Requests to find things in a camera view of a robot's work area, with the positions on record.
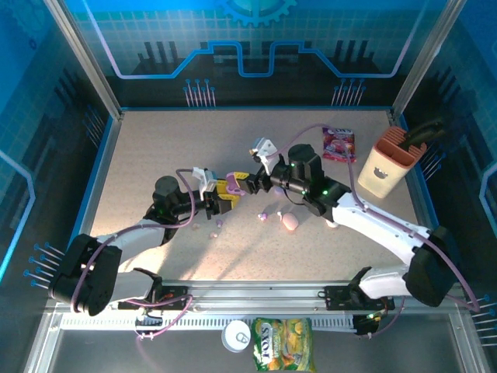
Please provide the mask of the aluminium frame post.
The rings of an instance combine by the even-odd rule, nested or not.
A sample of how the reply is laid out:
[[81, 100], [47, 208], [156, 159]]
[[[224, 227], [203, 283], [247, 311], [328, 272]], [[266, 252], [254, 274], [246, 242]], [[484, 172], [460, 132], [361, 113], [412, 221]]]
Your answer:
[[43, 0], [43, 3], [54, 18], [109, 115], [114, 120], [121, 121], [123, 113], [120, 104], [68, 7], [63, 0]]
[[399, 121], [466, 3], [467, 0], [447, 0], [393, 102], [393, 121]]

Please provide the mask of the black electronics box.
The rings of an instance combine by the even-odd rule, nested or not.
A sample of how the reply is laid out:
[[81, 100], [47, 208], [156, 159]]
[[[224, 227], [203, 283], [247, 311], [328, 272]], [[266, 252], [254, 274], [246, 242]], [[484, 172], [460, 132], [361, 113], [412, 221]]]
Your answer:
[[379, 315], [354, 315], [353, 328], [357, 336], [367, 336], [370, 333], [376, 333], [380, 325], [381, 317]]

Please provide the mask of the beige knife block orange top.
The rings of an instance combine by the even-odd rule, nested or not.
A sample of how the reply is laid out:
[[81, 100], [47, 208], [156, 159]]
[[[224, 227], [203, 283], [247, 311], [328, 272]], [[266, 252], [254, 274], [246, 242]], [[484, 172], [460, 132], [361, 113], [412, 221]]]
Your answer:
[[399, 145], [407, 131], [389, 127], [377, 140], [358, 176], [358, 183], [375, 197], [385, 198], [425, 154], [427, 145]]

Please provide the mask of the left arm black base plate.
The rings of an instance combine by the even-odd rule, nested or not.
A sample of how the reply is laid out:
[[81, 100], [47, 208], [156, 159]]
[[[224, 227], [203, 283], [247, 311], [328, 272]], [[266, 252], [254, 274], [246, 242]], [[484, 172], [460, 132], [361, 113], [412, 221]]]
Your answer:
[[144, 299], [130, 299], [117, 303], [119, 310], [180, 311], [187, 301], [187, 286], [162, 285], [149, 292]]

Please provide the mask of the purple candy bag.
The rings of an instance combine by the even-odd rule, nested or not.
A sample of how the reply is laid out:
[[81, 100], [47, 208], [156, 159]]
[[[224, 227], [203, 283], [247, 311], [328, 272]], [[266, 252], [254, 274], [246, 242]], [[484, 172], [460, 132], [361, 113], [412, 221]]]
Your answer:
[[324, 159], [337, 162], [356, 161], [355, 134], [350, 129], [322, 128]]

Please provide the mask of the green yellow candy bag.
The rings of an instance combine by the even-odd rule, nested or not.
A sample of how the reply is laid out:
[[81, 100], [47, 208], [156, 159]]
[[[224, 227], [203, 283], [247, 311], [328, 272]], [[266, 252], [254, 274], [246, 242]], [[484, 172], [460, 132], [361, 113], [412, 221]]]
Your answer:
[[257, 371], [316, 373], [313, 329], [309, 318], [257, 318], [252, 324]]

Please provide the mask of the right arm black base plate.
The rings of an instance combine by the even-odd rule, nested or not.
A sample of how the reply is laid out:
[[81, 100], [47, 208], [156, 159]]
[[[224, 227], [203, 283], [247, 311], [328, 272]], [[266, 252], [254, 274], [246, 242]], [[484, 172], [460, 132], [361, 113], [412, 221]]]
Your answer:
[[318, 292], [328, 311], [388, 311], [395, 309], [392, 298], [372, 299], [357, 286], [326, 286]]

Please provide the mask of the aluminium mounting rail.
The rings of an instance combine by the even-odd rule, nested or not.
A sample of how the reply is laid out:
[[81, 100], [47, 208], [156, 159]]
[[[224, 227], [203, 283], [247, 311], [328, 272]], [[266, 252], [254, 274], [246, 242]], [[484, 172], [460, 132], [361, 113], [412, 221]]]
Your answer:
[[130, 299], [144, 299], [150, 291], [162, 285], [187, 286], [193, 297], [192, 309], [201, 312], [269, 313], [284, 314], [309, 312], [369, 312], [328, 311], [318, 292], [326, 286], [347, 286], [345, 282], [264, 282], [264, 281], [170, 281], [159, 282], [146, 278], [140, 285], [137, 280], [120, 278], [115, 285], [109, 281], [84, 286], [78, 293], [76, 306], [79, 312], [95, 316], [104, 309], [117, 308], [117, 303]]

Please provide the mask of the purple earbud case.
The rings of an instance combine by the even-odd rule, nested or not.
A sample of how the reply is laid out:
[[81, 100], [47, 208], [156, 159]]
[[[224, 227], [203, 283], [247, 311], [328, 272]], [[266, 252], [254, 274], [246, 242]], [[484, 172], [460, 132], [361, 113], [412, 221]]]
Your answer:
[[238, 185], [238, 181], [235, 178], [235, 173], [228, 173], [226, 175], [226, 191], [230, 195], [245, 196], [245, 191]]

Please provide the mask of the white round can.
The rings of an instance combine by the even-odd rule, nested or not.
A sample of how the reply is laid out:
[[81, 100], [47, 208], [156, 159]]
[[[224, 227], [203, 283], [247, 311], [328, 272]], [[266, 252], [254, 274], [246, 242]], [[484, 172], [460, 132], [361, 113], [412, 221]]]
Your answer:
[[221, 342], [232, 353], [241, 353], [251, 341], [251, 330], [242, 320], [229, 322], [222, 331]]

